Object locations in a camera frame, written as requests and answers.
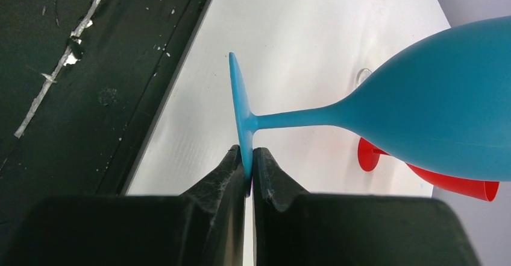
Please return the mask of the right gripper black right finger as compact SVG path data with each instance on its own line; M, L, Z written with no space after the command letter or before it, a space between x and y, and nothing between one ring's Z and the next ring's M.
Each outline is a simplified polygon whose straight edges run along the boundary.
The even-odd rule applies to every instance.
M479 265L450 207L431 198L318 194L267 148L252 166L256 265Z

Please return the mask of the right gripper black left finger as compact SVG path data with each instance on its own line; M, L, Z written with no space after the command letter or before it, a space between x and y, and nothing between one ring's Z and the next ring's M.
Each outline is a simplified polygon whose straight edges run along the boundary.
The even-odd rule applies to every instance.
M245 173L232 146L180 195L60 196L22 221L2 265L242 265Z

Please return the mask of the red wine glass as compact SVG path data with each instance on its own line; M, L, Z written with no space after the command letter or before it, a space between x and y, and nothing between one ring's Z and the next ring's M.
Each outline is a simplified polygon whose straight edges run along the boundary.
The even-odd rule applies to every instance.
M357 160L362 170L373 171L380 160L381 155L389 155L377 148L366 139L360 138L357 146ZM492 202L498 194L500 182L463 179L419 168L406 163L406 165L420 178L433 186L467 197Z

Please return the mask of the clear wine glass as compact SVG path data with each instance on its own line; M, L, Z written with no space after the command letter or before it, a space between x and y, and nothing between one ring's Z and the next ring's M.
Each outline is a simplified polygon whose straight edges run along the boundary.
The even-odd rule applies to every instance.
M355 77L355 88L359 87L371 74L372 71L368 68L359 70Z

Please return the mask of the blue wine glass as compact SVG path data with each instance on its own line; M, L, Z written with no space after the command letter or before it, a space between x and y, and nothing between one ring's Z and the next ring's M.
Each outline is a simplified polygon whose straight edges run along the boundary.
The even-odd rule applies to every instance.
M256 131L329 125L435 173L510 180L509 16L426 37L384 62L345 98L314 109L253 114L233 52L228 61L246 177L252 175Z

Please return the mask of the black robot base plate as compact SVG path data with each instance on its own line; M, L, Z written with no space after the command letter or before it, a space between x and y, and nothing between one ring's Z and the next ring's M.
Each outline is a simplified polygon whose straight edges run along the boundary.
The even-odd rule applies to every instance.
M118 194L210 0L1 0L1 245L55 195Z

